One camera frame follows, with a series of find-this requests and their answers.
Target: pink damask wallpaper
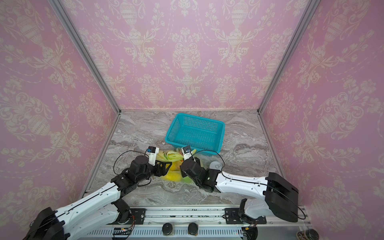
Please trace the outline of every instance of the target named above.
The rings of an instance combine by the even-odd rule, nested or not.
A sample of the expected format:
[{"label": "pink damask wallpaper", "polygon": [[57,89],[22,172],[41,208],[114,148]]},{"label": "pink damask wallpaper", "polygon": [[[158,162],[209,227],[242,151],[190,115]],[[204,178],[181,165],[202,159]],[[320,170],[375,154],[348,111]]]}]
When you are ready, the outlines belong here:
[{"label": "pink damask wallpaper", "polygon": [[257,109],[308,0],[62,0],[121,109]]},{"label": "pink damask wallpaper", "polygon": [[77,200],[116,117],[48,1],[0,2],[0,231]]},{"label": "pink damask wallpaper", "polygon": [[263,115],[323,239],[384,239],[383,12],[322,0]]}]

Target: plastic bag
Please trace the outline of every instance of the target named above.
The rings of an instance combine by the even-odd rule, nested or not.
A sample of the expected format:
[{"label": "plastic bag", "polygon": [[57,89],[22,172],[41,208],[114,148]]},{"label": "plastic bag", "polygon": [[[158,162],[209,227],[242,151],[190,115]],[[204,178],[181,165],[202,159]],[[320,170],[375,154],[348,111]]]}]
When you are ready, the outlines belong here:
[{"label": "plastic bag", "polygon": [[156,160],[161,162],[172,162],[172,166],[170,166],[168,173],[165,176],[160,177],[162,180],[167,180],[171,182],[184,182],[184,183],[193,182],[192,179],[190,179],[189,177],[181,176],[180,165],[184,161],[181,148],[176,148],[175,150],[166,150],[166,151],[160,150],[156,156]]}]

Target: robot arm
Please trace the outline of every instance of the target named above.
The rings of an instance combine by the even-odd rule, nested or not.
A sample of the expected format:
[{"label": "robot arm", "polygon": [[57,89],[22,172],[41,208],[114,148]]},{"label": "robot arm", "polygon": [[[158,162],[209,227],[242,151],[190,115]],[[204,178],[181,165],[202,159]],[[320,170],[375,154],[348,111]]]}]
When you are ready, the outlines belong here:
[{"label": "robot arm", "polygon": [[[182,148],[190,153],[189,146]],[[298,189],[277,173],[268,177],[244,177],[216,169],[204,169],[197,157],[184,154],[180,166],[182,176],[190,177],[207,192],[234,192],[256,199],[243,199],[239,215],[243,222],[252,223],[260,216],[271,215],[289,222],[298,221]]]},{"label": "robot arm", "polygon": [[53,211],[42,210],[31,223],[24,240],[76,240],[93,229],[113,222],[126,222],[131,210],[122,199],[137,188],[137,184],[151,176],[167,174],[171,162],[156,161],[157,147],[148,147],[145,155],[137,156],[129,168],[90,195]]}]

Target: gray marble surface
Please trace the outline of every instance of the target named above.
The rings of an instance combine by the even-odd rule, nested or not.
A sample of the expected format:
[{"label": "gray marble surface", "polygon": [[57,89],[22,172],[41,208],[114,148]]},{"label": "gray marble surface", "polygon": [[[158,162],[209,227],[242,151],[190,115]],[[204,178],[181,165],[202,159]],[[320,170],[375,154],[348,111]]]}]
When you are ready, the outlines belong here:
[{"label": "gray marble surface", "polygon": [[[91,191],[96,191],[115,176],[113,164],[127,150],[144,152],[148,146],[161,150],[173,149],[165,143],[167,130],[179,112],[133,111],[123,112],[103,161],[96,173]],[[183,113],[211,118],[225,123],[225,135],[220,155],[225,161],[225,171],[231,174],[260,177],[277,172],[256,111],[183,111]],[[130,166],[138,155],[124,154],[116,163],[115,171]],[[218,156],[198,155],[204,167]],[[138,187],[124,197],[130,205],[183,205],[183,204],[240,204],[245,196],[234,193],[207,193],[194,184],[176,183],[152,177],[148,186]]]}]

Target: blue plastic basket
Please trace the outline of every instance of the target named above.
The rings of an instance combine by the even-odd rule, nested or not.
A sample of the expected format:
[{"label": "blue plastic basket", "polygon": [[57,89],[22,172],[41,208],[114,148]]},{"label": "blue plastic basket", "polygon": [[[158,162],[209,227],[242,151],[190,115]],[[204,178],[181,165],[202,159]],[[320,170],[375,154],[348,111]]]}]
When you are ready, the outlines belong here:
[{"label": "blue plastic basket", "polygon": [[[191,149],[220,152],[223,145],[225,124],[222,121],[178,113],[170,125],[166,143],[174,147],[191,146]],[[203,151],[205,155],[215,152]]]}]

